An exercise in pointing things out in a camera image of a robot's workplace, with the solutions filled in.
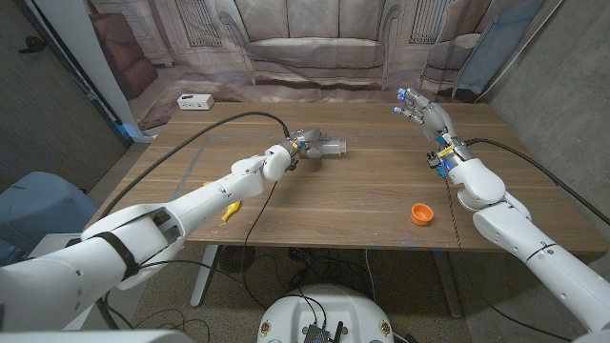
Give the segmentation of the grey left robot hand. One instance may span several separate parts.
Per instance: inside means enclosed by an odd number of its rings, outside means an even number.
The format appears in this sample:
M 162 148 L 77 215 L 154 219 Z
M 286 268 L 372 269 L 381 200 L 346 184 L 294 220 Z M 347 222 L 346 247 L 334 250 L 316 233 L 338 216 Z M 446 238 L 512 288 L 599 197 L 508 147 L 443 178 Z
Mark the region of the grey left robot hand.
M 319 158 L 323 144 L 329 140 L 330 136 L 321 129 L 300 129 L 292 132 L 280 146 L 289 153 L 291 164 L 295 165 L 300 157 Z

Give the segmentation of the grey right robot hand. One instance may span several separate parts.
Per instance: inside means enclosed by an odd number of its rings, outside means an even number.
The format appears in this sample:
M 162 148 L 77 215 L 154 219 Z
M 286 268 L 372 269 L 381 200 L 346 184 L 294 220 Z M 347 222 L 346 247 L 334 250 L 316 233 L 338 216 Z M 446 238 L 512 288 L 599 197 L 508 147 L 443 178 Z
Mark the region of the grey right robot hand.
M 406 116 L 420 125 L 424 136 L 437 145 L 437 151 L 429 153 L 432 168 L 444 167 L 447 171 L 474 156 L 458 136 L 448 112 L 412 88 L 397 90 L 397 99 L 404 105 L 394 112 Z

